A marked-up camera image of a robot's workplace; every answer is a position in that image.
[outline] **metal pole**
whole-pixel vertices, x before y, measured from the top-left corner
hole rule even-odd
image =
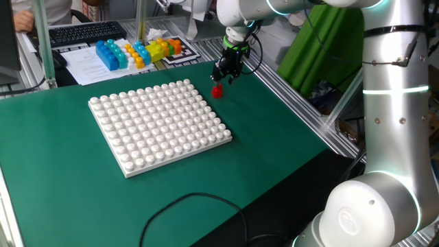
[[[146,15],[147,15],[147,0],[137,0],[137,15],[136,15],[136,37],[135,41],[141,41],[145,44],[146,36]]]
[[[364,78],[363,68],[361,68],[358,71],[357,76],[355,76],[355,79],[352,81],[351,85],[348,87],[348,90],[346,90],[340,101],[337,103],[337,106],[335,106],[334,110],[328,116],[327,120],[325,121],[326,125],[332,126],[334,122],[337,121],[337,119],[343,113],[343,110],[346,108],[352,97],[361,88],[361,83],[363,82],[363,78]]]
[[[34,0],[35,25],[38,30],[38,40],[40,43],[40,57],[43,61],[43,69],[46,83],[49,88],[58,87],[55,81],[54,59],[49,40],[49,28],[47,27],[46,7],[44,0]]]

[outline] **black cable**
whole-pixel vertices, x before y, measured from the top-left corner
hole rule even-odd
[[[307,21],[308,21],[309,26],[311,27],[313,33],[316,35],[317,41],[319,42],[322,50],[325,52],[325,54],[327,56],[329,56],[330,58],[332,58],[334,60],[339,60],[339,61],[342,61],[342,62],[352,62],[352,63],[359,63],[359,64],[371,64],[371,65],[374,65],[374,66],[375,65],[387,65],[387,64],[401,66],[403,61],[401,61],[401,62],[365,62],[365,61],[357,61],[357,60],[349,60],[349,59],[338,58],[336,56],[331,55],[326,50],[326,48],[324,48],[323,42],[320,40],[320,37],[318,36],[318,33],[317,33],[316,29],[314,28],[313,24],[311,23],[311,20],[309,19],[309,15],[308,15],[308,11],[307,11],[307,5],[306,5],[305,1],[306,0],[303,0],[303,8],[304,8],[304,11],[305,11],[305,16],[307,17]]]
[[[355,106],[350,111],[348,111],[347,113],[343,114],[343,116],[339,117],[338,119],[343,119],[344,117],[347,117],[349,114],[351,114],[357,108],[357,106],[360,103],[361,103],[361,98],[358,100],[358,102],[355,104]]]
[[[157,211],[153,216],[151,216],[151,218],[146,222],[145,226],[143,227],[142,233],[140,235],[139,247],[142,247],[142,245],[143,245],[143,236],[144,236],[144,234],[146,232],[146,228],[151,224],[151,221],[155,217],[157,217],[159,214],[161,214],[163,211],[165,211],[169,207],[174,206],[177,202],[180,202],[180,201],[182,201],[182,200],[184,200],[184,199],[186,199],[188,197],[191,197],[191,196],[205,196],[205,197],[208,197],[208,198],[213,198],[213,199],[222,201],[222,202],[224,202],[226,204],[229,204],[230,206],[234,207],[238,211],[238,213],[241,214],[242,221],[244,223],[244,243],[246,243],[246,244],[248,243],[248,229],[247,229],[246,217],[244,216],[244,213],[242,212],[242,210],[237,205],[233,204],[232,202],[227,201],[226,199],[223,199],[221,197],[214,196],[214,195],[211,195],[211,194],[208,194],[208,193],[188,193],[187,195],[182,196],[179,199],[174,200],[173,202],[171,202],[168,205],[164,206],[162,209]]]
[[[261,64],[262,64],[262,59],[263,59],[263,48],[262,48],[262,43],[261,43],[261,41],[259,40],[259,38],[258,38],[258,36],[257,36],[256,34],[252,34],[252,36],[253,36],[253,38],[258,42],[259,47],[261,48],[261,55],[260,55],[260,59],[259,59],[259,63],[258,63],[258,65],[257,65],[257,66],[256,66],[251,72],[244,72],[244,71],[241,72],[241,73],[244,74],[244,75],[250,75],[250,74],[256,72],[256,70],[258,70],[259,67],[260,67]]]
[[[341,85],[343,85],[345,82],[347,82],[349,80],[349,78],[351,78],[353,75],[355,75],[356,73],[358,73],[358,71],[362,68],[362,66],[360,66],[359,68],[355,69],[354,71],[352,71],[351,73],[349,73],[343,80],[341,80],[340,82],[338,82],[333,89],[331,89],[330,91],[328,91],[327,93],[325,93],[324,95],[320,96],[320,99],[318,99],[313,105],[317,107],[318,103],[320,103],[322,100],[326,99],[328,96],[330,96],[331,93],[335,92],[339,87],[341,87]]]
[[[156,3],[156,6],[154,7],[154,11],[152,13],[152,16],[153,17],[157,16],[159,10],[160,10],[160,7],[158,6],[158,3]]]
[[[16,94],[21,94],[21,93],[27,93],[27,92],[31,92],[35,89],[37,89],[39,86],[43,85],[43,83],[46,81],[46,78],[43,78],[41,80],[40,83],[38,83],[36,86],[33,86],[31,88],[28,89],[21,89],[21,90],[15,90],[15,91],[8,91],[8,92],[0,92],[0,97],[1,96],[9,96],[9,95],[16,95]]]
[[[253,242],[257,242],[261,239],[265,239],[265,238],[269,238],[269,237],[283,239],[284,241],[291,240],[288,236],[284,236],[284,235],[280,235],[280,234],[262,234],[259,236],[252,237],[250,240],[248,240],[248,245],[250,245]]]

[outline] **red block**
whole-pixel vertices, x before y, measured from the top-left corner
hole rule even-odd
[[[218,87],[216,87],[216,86],[213,87],[212,96],[215,99],[222,97],[222,84],[218,84]]]

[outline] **paper sheet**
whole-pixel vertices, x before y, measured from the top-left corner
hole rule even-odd
[[[115,41],[115,43],[118,45],[124,45],[127,44],[128,41],[118,40]],[[82,86],[102,82],[104,80],[120,78],[154,68],[153,64],[149,64],[143,69],[136,69],[134,71],[128,69],[109,71],[104,62],[102,62],[97,56],[96,47],[64,52],[62,53],[62,56],[67,61],[67,69],[75,78],[76,82]]]

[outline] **person's hand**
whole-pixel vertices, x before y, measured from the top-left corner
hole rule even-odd
[[[32,31],[34,26],[34,14],[29,11],[21,10],[14,16],[15,31]]]

